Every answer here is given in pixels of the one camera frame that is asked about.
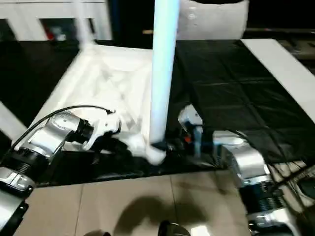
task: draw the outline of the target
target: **cable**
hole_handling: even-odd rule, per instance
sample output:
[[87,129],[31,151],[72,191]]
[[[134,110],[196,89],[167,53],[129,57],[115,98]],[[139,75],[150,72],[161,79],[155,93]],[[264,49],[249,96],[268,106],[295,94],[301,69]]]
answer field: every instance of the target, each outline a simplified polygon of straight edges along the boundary
[[75,109],[75,108],[97,108],[97,109],[101,109],[104,110],[108,115],[113,113],[112,111],[103,108],[103,107],[99,107],[99,106],[94,106],[94,105],[75,105],[75,106],[70,106],[70,107],[65,107],[65,108],[61,108],[58,109],[48,115],[46,115],[45,117],[43,117],[42,119],[40,119],[39,121],[37,121],[35,124],[33,124],[30,128],[27,129],[27,131],[25,131],[24,134],[22,134],[15,142],[14,144],[12,144],[11,148],[8,150],[8,152],[14,150],[14,148],[32,131],[34,130],[37,126],[39,126],[42,122],[44,122],[45,120],[49,119],[50,117],[60,113],[60,112],[64,112],[67,110],[71,110],[71,109]]

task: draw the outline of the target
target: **tiled floor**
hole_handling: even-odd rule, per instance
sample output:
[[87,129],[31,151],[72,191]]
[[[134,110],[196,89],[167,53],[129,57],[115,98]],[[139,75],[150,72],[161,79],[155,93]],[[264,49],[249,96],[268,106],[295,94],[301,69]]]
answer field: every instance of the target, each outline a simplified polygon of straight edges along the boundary
[[225,171],[36,189],[29,204],[15,236],[157,236],[162,220],[190,232],[204,225],[209,236],[250,235]]

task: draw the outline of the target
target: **white pole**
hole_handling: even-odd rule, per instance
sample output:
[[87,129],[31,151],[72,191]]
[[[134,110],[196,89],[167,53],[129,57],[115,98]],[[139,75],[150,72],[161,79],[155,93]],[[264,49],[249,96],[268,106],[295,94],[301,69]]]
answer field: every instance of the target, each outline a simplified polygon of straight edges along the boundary
[[26,127],[2,102],[0,102],[0,130],[11,140],[18,139],[26,131]]
[[180,0],[155,1],[150,143],[165,135],[179,8]]
[[84,2],[82,0],[73,0],[74,12],[75,12],[75,24],[77,28],[77,37],[80,42],[80,48],[83,49],[88,45],[93,44],[93,37],[90,26],[88,24],[88,18],[85,17]]

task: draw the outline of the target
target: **black tablecloth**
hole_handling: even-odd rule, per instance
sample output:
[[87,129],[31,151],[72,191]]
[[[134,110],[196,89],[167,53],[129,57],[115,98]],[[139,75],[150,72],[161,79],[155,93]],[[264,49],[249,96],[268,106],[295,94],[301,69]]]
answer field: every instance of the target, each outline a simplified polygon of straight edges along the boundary
[[[1,53],[0,75],[9,83],[2,86],[1,101],[27,125],[78,49],[47,42],[17,44],[13,53]],[[177,116],[189,103],[208,130],[244,132],[269,163],[313,159],[314,123],[241,41],[177,42],[167,137],[180,128]],[[160,166],[152,166],[128,155],[63,151],[39,186],[213,169],[194,165],[185,154],[169,155]]]
[[205,126],[244,132],[269,163],[314,160],[315,124],[241,41],[178,42],[175,62],[169,129],[192,102]]

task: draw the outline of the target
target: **white cloth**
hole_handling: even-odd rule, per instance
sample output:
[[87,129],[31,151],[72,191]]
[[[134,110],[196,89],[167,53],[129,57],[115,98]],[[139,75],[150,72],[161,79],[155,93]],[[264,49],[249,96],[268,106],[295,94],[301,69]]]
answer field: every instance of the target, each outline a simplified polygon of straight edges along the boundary
[[240,39],[246,29],[248,7],[248,0],[231,4],[181,0],[177,39]]

